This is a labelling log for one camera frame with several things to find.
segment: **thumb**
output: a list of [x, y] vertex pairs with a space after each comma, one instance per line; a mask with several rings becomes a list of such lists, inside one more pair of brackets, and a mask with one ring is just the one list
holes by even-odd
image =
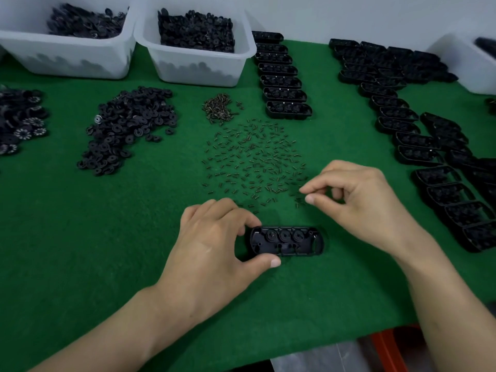
[[305, 197], [305, 201], [310, 205], [319, 208], [323, 213], [337, 221], [339, 215], [343, 211], [344, 205], [337, 203], [325, 194], [310, 193]]
[[259, 254], [251, 260], [244, 262], [242, 265], [243, 276], [246, 279], [246, 285], [255, 281], [260, 275], [272, 267], [281, 265], [279, 256], [270, 253]]

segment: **green felt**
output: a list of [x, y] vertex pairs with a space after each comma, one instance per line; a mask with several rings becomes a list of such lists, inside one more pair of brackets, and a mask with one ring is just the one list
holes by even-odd
[[[368, 99], [356, 86], [338, 82], [340, 65], [326, 45], [286, 44], [314, 114], [279, 124], [297, 140], [306, 174], [316, 175], [333, 159], [380, 168], [475, 294], [495, 300], [496, 250], [469, 254], [424, 205], [409, 179], [414, 167], [395, 161], [390, 137], [373, 127]], [[225, 91], [243, 102], [245, 110], [232, 124], [267, 117], [251, 60], [233, 89], [163, 83], [140, 46], [122, 81], [37, 76], [7, 57], [0, 64], [0, 83], [44, 91], [43, 105], [52, 112], [48, 137], [23, 143], [20, 154], [0, 159], [0, 370], [21, 371], [156, 282], [183, 209], [210, 198], [201, 185], [207, 174], [201, 160], [206, 140], [221, 129], [205, 119], [203, 101]], [[158, 144], [140, 140], [116, 175], [94, 177], [78, 170], [75, 163], [89, 141], [84, 129], [97, 105], [140, 85], [174, 91], [177, 133], [160, 131], [164, 141]], [[477, 156], [496, 156], [496, 119], [487, 113], [483, 96], [444, 83], [409, 85], [400, 96], [418, 113], [458, 122]], [[296, 209], [287, 194], [277, 198], [276, 204], [259, 208], [263, 223], [325, 229], [323, 255], [283, 258], [280, 268], [265, 273], [144, 370], [222, 371], [416, 321], [406, 281], [390, 257], [316, 209]], [[234, 199], [243, 199], [241, 190]], [[236, 251], [244, 254], [242, 241]]]

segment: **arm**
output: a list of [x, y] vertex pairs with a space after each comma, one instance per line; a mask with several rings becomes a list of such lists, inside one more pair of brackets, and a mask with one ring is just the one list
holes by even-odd
[[[328, 187], [344, 204], [326, 196]], [[309, 204], [397, 261], [440, 371], [496, 370], [496, 319], [400, 203], [381, 171], [333, 161], [300, 191]]]
[[281, 264], [261, 254], [234, 256], [236, 236], [260, 220], [230, 199], [190, 206], [159, 281], [88, 334], [32, 372], [131, 372], [243, 292], [264, 271]]

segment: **left hand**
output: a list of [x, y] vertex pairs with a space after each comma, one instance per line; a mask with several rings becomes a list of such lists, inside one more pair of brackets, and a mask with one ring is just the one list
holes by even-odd
[[229, 304], [263, 272], [281, 264], [273, 254], [241, 262], [234, 255], [237, 236], [245, 226], [260, 226], [251, 212], [233, 200], [208, 200], [187, 207], [181, 217], [176, 244], [170, 251], [156, 287], [195, 326]]

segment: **hand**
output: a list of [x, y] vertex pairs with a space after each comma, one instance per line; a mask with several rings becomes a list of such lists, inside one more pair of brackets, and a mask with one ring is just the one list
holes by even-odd
[[[331, 187], [334, 200], [326, 190]], [[307, 203], [318, 207], [357, 238], [407, 258], [409, 240], [430, 237], [408, 213], [377, 168], [351, 162], [332, 161], [300, 188]]]
[[170, 251], [156, 286], [166, 300], [178, 301], [195, 326], [231, 302], [256, 278], [281, 264], [273, 254], [260, 254], [247, 262], [234, 256], [236, 236], [245, 226], [260, 226], [251, 212], [233, 200], [209, 200], [185, 209], [176, 245]]

